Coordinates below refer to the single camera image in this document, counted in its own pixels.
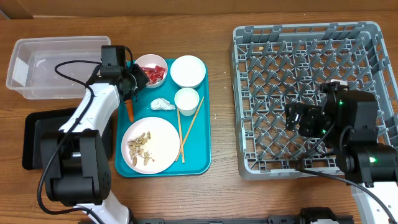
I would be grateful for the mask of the pink plate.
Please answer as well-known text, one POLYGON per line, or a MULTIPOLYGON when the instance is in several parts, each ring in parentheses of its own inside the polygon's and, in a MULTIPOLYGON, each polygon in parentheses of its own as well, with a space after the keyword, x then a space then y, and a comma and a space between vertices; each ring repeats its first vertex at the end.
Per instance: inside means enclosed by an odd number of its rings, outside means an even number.
POLYGON ((121 154, 129 168, 139 174, 158 174, 168 169, 177 158, 180 150, 180 138, 176 128, 167 120, 158 117, 142 118, 128 127, 121 141, 121 154), (136 166, 132 165, 127 142, 142 133, 150 131, 145 150, 155 159, 144 166, 143 158, 138 158, 136 166))

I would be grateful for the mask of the white cup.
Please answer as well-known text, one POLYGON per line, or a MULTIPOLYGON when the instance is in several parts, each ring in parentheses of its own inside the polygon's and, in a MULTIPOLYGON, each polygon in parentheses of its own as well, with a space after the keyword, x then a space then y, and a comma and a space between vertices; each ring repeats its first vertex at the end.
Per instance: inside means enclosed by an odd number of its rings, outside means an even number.
POLYGON ((174 103, 182 115, 191 116, 197 110, 199 99, 198 92, 193 88, 181 88, 175 94, 174 103))

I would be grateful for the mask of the white tissue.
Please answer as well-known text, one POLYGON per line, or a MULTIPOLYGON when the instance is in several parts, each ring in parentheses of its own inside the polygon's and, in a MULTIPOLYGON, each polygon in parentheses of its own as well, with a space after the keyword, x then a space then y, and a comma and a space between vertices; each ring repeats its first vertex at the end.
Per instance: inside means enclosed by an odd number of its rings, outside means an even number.
POLYGON ((165 98, 156 98, 150 103, 150 107, 152 110, 162 110, 162 111, 171 111, 175 110, 175 105, 171 104, 165 98))

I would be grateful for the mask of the wooden chopstick left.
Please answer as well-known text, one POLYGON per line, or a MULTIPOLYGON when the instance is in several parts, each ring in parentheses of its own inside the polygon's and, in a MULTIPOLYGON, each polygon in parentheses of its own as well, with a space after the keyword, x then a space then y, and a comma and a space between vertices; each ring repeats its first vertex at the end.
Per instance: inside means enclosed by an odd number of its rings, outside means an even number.
POLYGON ((184 151, 183 151, 183 136, 182 136, 182 125, 181 125, 181 119, 180 119, 180 111, 177 110, 177 120, 178 120, 178 133, 179 133, 179 138, 180 138, 180 150, 178 153, 178 156, 176 158, 176 161, 178 161, 179 158, 182 159, 182 163, 185 163, 185 156, 184 156, 184 151))

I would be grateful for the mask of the teal serving tray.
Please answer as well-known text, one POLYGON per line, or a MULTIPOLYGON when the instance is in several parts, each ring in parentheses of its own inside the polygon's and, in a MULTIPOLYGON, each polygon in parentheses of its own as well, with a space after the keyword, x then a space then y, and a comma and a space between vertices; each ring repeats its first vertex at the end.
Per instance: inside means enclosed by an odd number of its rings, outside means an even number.
MULTIPOLYGON (((173 111, 154 111, 150 108, 150 103, 156 98, 165 98, 169 102, 174 102, 174 96, 180 87, 167 77, 165 82, 157 88, 144 88, 138 93, 139 100, 133 103, 134 123, 142 118, 158 117, 170 122, 178 132, 177 112, 173 111)), ((192 130, 184 145, 185 163, 179 159, 166 170, 158 174, 139 174, 133 171, 125 163, 121 154, 121 141, 128 127, 133 123, 130 122, 126 107, 121 103, 118 108, 118 126, 116 136, 115 150, 115 168, 123 177, 162 177, 176 175, 200 175, 208 170, 211 164, 211 122, 210 122, 210 102, 209 102, 209 85, 208 77, 205 77, 202 83, 196 88, 201 101, 205 99, 200 108, 198 116, 192 127, 192 130)), ((191 116, 181 115, 182 134, 186 134, 192 118, 191 116)))

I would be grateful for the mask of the wooden chopstick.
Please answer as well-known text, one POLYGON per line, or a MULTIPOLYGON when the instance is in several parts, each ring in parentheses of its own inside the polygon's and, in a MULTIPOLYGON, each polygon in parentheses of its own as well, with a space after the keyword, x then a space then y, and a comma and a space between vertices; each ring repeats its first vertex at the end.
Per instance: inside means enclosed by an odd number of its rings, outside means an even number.
POLYGON ((182 136, 182 125, 181 125, 181 119, 180 119, 180 111, 177 110, 177 120, 178 120, 178 133, 179 133, 179 138, 180 138, 180 150, 178 153, 178 156, 176 158, 176 161, 178 161, 179 158, 182 159, 182 163, 185 163, 185 156, 184 156, 184 151, 183 151, 183 136, 182 136))
POLYGON ((192 118, 192 121, 191 121, 191 123, 190 123, 190 126, 189 126, 189 128, 188 128, 188 131, 187 131, 185 137, 184 137, 183 139, 180 138, 180 139, 182 140, 182 142, 181 142, 181 144, 180 144, 180 152, 179 152, 179 155, 181 155, 182 163, 183 163, 183 164, 185 163, 184 145, 185 145, 185 143, 186 143, 186 141, 187 141, 187 138, 188 138, 188 136, 189 136, 189 134, 190 134, 190 132, 191 132, 191 130, 192 130, 192 127, 193 127, 193 125, 194 125, 194 123, 195 123, 195 120, 196 120, 196 118, 197 118, 197 116, 198 116, 198 113, 199 113, 199 111, 200 111, 200 108, 201 108, 201 106, 202 106, 202 104, 203 104, 204 99, 205 99, 205 97, 203 96, 202 99, 201 99, 201 101, 200 101, 200 104, 199 104, 199 106, 198 106, 198 108, 197 108, 197 110, 196 110, 196 112, 195 112, 195 114, 194 114, 194 117, 192 118))

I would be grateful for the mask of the grey dishwasher rack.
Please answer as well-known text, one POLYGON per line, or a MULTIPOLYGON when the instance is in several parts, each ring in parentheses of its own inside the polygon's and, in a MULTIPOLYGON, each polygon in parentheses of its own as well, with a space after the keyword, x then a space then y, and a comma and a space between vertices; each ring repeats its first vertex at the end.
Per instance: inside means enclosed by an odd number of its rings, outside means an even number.
POLYGON ((321 105, 319 86, 332 79, 375 95, 378 141, 397 146, 397 81, 377 23, 239 26, 230 53, 243 179, 301 176, 295 162, 317 140, 286 130, 284 108, 291 102, 321 105))

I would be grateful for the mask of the peanut shell scraps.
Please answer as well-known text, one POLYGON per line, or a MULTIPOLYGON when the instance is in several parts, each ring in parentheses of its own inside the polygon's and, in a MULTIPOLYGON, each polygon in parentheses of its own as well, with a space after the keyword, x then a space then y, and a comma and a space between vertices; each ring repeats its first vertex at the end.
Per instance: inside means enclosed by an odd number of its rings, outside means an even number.
POLYGON ((138 158, 143 158, 144 166, 147 165, 149 161, 154 162, 155 159, 151 156, 151 153, 145 150, 145 146, 148 140, 151 139, 150 131, 146 133, 142 133, 140 136, 135 139, 130 139, 127 142, 127 146, 129 149, 130 159, 132 160, 132 165, 136 166, 138 162, 138 158))

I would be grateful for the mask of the red snack wrapper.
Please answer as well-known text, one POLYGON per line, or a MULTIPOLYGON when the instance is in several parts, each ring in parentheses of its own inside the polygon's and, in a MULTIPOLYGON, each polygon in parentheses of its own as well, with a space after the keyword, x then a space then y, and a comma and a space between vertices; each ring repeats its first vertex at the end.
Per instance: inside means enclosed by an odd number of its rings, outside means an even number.
POLYGON ((164 79, 164 73, 165 73, 164 67, 156 65, 154 68, 142 67, 142 69, 146 73, 150 85, 156 84, 164 79))

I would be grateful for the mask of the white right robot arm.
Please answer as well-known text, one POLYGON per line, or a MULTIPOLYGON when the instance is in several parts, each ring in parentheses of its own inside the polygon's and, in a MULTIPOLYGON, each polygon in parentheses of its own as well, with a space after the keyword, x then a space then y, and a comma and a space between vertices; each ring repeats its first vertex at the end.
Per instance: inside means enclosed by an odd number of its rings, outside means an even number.
POLYGON ((344 176, 306 169, 316 146, 300 156, 297 171, 349 185, 362 223, 397 223, 397 149, 378 142, 377 111, 372 93, 330 90, 322 106, 287 104, 285 127, 324 142, 344 176))

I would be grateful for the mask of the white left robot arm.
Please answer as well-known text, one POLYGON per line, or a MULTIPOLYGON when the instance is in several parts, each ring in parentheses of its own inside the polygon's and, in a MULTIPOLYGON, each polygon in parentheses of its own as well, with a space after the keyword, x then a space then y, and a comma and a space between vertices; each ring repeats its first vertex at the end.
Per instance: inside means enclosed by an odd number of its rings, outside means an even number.
POLYGON ((37 203, 50 215, 82 211, 94 223, 134 223, 129 208, 111 191, 111 171, 102 135, 122 100, 130 100, 149 79, 127 61, 131 50, 104 45, 101 60, 85 82, 85 95, 71 118, 58 131, 40 140, 43 173, 37 187, 37 203))

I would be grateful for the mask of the wooden chopstick right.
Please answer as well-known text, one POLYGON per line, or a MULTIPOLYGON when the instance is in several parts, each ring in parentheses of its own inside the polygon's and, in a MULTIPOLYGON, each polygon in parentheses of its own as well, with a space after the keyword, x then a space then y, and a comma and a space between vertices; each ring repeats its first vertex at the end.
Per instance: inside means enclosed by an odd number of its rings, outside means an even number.
POLYGON ((201 106, 202 106, 202 104, 203 104, 204 99, 205 99, 205 97, 203 96, 202 99, 201 99, 201 101, 200 101, 200 104, 199 104, 199 106, 198 106, 198 108, 197 108, 197 110, 196 110, 196 112, 195 112, 195 114, 194 114, 194 117, 192 118, 192 121, 191 121, 191 123, 190 123, 190 126, 189 126, 189 128, 188 128, 188 131, 187 131, 185 137, 184 137, 183 139, 180 138, 180 139, 182 140, 182 142, 181 142, 181 144, 180 144, 180 152, 179 152, 179 155, 181 155, 182 163, 183 163, 183 164, 185 163, 184 145, 185 145, 185 143, 186 143, 186 141, 187 141, 187 138, 188 138, 188 136, 189 136, 189 134, 190 134, 190 132, 191 132, 191 130, 192 130, 192 127, 193 127, 193 125, 194 125, 194 123, 195 123, 195 120, 196 120, 196 118, 197 118, 197 116, 198 116, 198 113, 199 113, 199 111, 200 111, 200 108, 201 108, 201 106))

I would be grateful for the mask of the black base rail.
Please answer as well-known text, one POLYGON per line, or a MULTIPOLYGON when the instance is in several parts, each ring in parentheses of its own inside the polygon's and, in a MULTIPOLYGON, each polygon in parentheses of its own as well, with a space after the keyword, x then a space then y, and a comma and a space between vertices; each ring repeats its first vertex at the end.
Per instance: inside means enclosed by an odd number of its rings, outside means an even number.
POLYGON ((351 215, 335 215, 328 207, 302 208, 298 215, 269 215, 266 218, 213 218, 164 220, 163 218, 133 219, 138 224, 354 224, 351 215))

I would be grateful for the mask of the orange carrot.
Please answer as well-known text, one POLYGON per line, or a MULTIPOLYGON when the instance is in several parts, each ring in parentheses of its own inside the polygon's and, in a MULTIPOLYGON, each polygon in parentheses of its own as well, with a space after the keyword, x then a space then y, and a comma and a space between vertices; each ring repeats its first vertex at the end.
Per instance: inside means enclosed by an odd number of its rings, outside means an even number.
POLYGON ((134 122, 134 109, 133 109, 132 100, 125 100, 124 104, 126 107, 128 118, 129 118, 130 122, 133 123, 134 122))

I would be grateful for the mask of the pink bowl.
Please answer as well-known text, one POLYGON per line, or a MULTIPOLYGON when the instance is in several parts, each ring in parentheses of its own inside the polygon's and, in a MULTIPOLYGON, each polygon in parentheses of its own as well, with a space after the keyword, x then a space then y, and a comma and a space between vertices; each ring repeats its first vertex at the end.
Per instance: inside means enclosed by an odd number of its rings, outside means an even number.
POLYGON ((164 67, 165 68, 164 79, 156 84, 153 84, 153 85, 150 85, 148 83, 147 87, 148 88, 157 88, 157 87, 161 86, 161 84, 163 84, 163 82, 165 81, 166 76, 167 76, 168 66, 167 66, 166 61, 161 56, 155 55, 155 54, 146 54, 146 55, 139 57, 135 61, 135 63, 138 64, 138 66, 140 66, 141 69, 142 69, 142 67, 154 68, 156 65, 158 65, 160 67, 164 67))

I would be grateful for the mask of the black tray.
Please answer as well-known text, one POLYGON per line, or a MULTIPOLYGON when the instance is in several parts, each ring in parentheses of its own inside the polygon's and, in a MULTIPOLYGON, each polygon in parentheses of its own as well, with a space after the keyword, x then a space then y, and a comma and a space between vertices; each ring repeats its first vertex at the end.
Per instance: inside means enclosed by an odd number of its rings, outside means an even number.
POLYGON ((56 132, 65 124, 76 108, 41 111, 29 114, 25 119, 22 166, 26 170, 42 169, 40 140, 47 132, 56 132))

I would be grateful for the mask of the white bowl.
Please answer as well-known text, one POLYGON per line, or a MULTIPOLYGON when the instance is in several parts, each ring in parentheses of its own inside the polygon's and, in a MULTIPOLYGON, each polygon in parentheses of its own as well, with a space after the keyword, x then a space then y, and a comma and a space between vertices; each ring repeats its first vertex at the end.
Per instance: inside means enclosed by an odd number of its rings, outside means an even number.
POLYGON ((170 76, 181 88, 196 88, 204 80, 206 66, 201 59, 192 55, 177 58, 171 65, 170 76))

